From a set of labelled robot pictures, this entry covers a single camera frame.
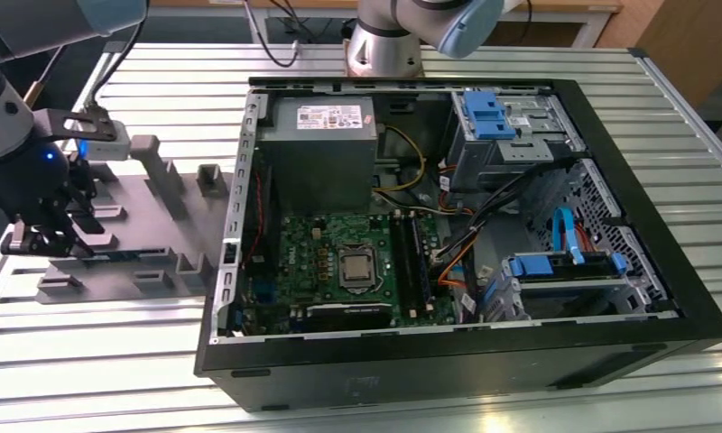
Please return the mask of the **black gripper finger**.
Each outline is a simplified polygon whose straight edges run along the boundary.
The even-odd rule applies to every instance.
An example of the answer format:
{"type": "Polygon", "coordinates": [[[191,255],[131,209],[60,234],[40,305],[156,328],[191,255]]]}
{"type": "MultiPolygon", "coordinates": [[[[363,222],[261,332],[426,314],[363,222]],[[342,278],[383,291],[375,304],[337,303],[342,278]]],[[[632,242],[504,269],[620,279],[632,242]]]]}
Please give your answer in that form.
{"type": "Polygon", "coordinates": [[[67,193],[71,201],[67,213],[82,231],[90,235],[104,233],[104,227],[95,217],[92,200],[98,196],[91,164],[86,159],[68,159],[70,185],[67,193]]]}
{"type": "Polygon", "coordinates": [[[40,256],[47,258],[91,258],[94,250],[74,226],[86,234],[95,233],[95,214],[88,211],[63,213],[62,226],[29,226],[16,214],[9,218],[13,229],[0,242],[0,253],[16,256],[40,256]]]}

